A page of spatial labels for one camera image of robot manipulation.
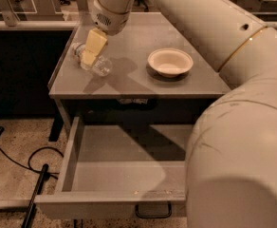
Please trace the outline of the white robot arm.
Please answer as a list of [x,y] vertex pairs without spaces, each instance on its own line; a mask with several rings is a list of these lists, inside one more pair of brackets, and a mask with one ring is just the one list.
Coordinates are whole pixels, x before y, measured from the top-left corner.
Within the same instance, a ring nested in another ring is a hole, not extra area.
[[[119,33],[134,0],[95,0]],[[151,0],[230,92],[187,143],[189,228],[277,228],[277,30],[229,0]]]

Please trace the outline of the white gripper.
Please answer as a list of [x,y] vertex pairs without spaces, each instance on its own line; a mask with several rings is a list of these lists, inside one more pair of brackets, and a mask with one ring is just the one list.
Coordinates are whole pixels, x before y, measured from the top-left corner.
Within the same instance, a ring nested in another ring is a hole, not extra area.
[[99,0],[94,0],[91,18],[97,28],[88,32],[83,53],[81,67],[92,67],[107,45],[107,35],[120,33],[129,18],[129,12],[115,12],[104,7]]

